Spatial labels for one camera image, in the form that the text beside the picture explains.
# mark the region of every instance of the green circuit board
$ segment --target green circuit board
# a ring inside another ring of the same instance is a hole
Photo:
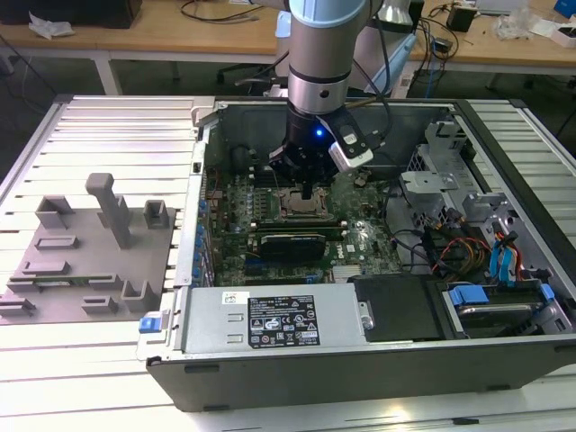
[[[247,176],[226,179],[226,187],[218,194],[221,199],[212,200],[212,238],[221,245],[221,256],[214,266],[215,284],[332,283],[335,282],[334,266],[355,266],[359,274],[365,275],[400,272],[401,261],[386,234],[380,213],[387,184],[367,182],[359,187],[356,179],[355,175],[337,175],[330,187],[315,191],[321,198],[323,210],[314,220],[345,221],[346,229],[341,239],[327,241],[321,260],[306,265],[271,264],[249,246],[258,238],[250,227],[254,221],[290,220],[281,201],[284,189],[254,187]]]

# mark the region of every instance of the warning label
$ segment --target warning label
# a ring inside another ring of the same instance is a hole
[[[314,296],[248,300],[248,343],[253,348],[320,345]]]

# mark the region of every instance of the motherboard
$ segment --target motherboard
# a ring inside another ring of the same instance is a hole
[[[303,200],[275,178],[253,174],[206,181],[211,206],[214,284],[344,283],[355,275],[401,271],[382,215],[383,181],[369,174],[337,175]]]

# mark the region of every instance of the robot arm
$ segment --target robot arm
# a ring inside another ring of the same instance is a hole
[[[292,13],[288,120],[270,166],[301,185],[302,198],[338,171],[359,167],[380,147],[345,107],[356,38],[383,0],[254,0]]]

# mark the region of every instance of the gray plastic mount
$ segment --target gray plastic mount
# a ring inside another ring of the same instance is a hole
[[[176,211],[156,200],[129,210],[113,183],[88,177],[100,209],[42,199],[40,226],[0,298],[0,324],[137,320],[158,308]]]

